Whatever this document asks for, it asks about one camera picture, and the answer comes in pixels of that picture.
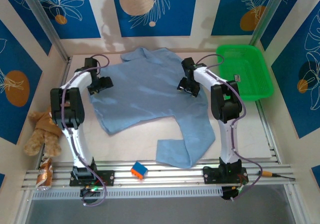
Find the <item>brown teddy bear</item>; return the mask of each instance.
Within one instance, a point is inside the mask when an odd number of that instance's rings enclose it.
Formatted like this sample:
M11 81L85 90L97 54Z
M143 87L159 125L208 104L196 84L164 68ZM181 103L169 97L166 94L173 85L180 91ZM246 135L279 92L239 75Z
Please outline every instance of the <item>brown teddy bear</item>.
M44 156L56 157L61 154L61 147L58 139L62 135L61 129L52 121L51 107L45 112L33 111L28 118L36 122L32 136L24 146L24 152L28 156L35 156L39 153L44 143Z

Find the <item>white table surface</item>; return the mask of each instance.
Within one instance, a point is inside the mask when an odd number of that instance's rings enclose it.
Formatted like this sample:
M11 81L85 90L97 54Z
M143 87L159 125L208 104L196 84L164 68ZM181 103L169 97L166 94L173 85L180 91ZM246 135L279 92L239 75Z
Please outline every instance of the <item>white table surface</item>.
M201 57L211 54L210 52L177 53L181 58L192 57L198 61ZM77 68L84 66L85 58L92 55L74 55L67 80L70 80ZM110 64L121 63L120 54L108 54ZM95 57L102 66L106 61L104 57ZM215 57L203 60L206 65L217 63ZM85 121L83 130L85 139L96 161L137 161L154 160L156 158L157 141L164 139L181 140L182 133L174 117L164 117L152 121L141 122L114 135L108 135L101 127L96 118L94 108L85 93L81 96ZM246 102L247 115L238 123L238 149L239 153L246 158L271 158L268 141L254 102ZM212 116L210 104L208 109L210 123L215 133L215 141L202 157L203 159L217 159L221 151L220 129L218 122ZM59 141L62 154L54 159L56 162L69 162L73 160L67 139L62 136Z

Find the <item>small cube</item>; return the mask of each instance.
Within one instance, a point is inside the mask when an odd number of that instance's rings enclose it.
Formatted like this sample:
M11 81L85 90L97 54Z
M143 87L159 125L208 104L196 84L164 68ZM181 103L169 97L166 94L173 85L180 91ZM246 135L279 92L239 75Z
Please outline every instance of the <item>small cube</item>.
M140 180L144 178L144 175L147 173L147 171L148 169L138 161L136 161L131 168L131 173L137 176Z

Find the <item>orange circle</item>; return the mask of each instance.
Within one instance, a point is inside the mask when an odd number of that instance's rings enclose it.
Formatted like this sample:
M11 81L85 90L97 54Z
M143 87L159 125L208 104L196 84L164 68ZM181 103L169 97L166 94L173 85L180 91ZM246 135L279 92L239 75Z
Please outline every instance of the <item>orange circle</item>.
M262 13L264 13L266 7L263 5L247 11L241 18L240 28L243 31L253 31L256 29L258 21L260 20Z
M55 16L54 19L57 23L59 23L61 25L67 24L67 18L63 15L58 14Z
M4 91L8 101L18 108L23 107L30 93L28 77L22 71L12 70L5 76L4 83L7 85Z
M304 79L298 81L298 85L296 86L300 93L305 93L308 90L308 82Z

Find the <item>black bracket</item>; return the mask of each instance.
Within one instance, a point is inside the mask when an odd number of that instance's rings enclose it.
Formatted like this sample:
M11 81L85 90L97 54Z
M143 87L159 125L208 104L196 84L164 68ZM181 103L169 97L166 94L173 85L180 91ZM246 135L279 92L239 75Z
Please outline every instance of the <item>black bracket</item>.
M184 74L186 77L183 77L180 81L177 90L182 91L184 90L187 93L190 93L193 97L197 97L200 91L200 84L199 82L195 81L194 78L194 70L198 67L205 67L203 63L195 64L192 57L188 57L181 62L182 68L184 70Z
M84 59L84 67L75 70L75 72L87 70L89 68L96 68L98 66L98 61L92 57ZM89 85L88 91L90 95L95 93L99 93L104 89L111 88L114 86L111 78L109 76L106 77L98 77L97 69L89 70L91 74L92 83Z
M242 186L249 182L247 170L242 167L241 159L226 164L219 158L219 162L218 168L203 167L204 184L238 184ZM225 200L235 198L239 194L237 189L239 186L223 186L222 198Z
M84 60L84 67L77 69L75 72L87 70L89 68L96 68L98 61L94 58L86 58ZM98 77L97 70L89 70L91 74L92 83L87 87L90 95L99 93L100 91L113 87L110 77ZM62 124L62 94L63 89L53 88L50 91L51 99L51 114L52 120L58 125L60 129L64 129ZM81 99L81 93L78 87L73 87L66 90L65 102L69 103L64 107L64 121L68 128L78 129L79 125L85 120L85 110Z
M63 130L65 128L62 124L62 94L63 89L61 88L53 88L50 91L52 121ZM79 125L85 120L85 110L79 88L73 87L67 89L65 101L69 103L68 106L64 107L65 124L68 128L78 129Z
M239 93L236 81L227 81L227 83ZM215 119L227 123L239 117L242 111L242 105L237 96L225 84L211 86L211 112Z
M90 169L93 170L104 182L106 186L113 187L115 180L114 170L97 170L95 160L92 160ZM74 166L70 177L70 187L101 187L102 183L85 167Z

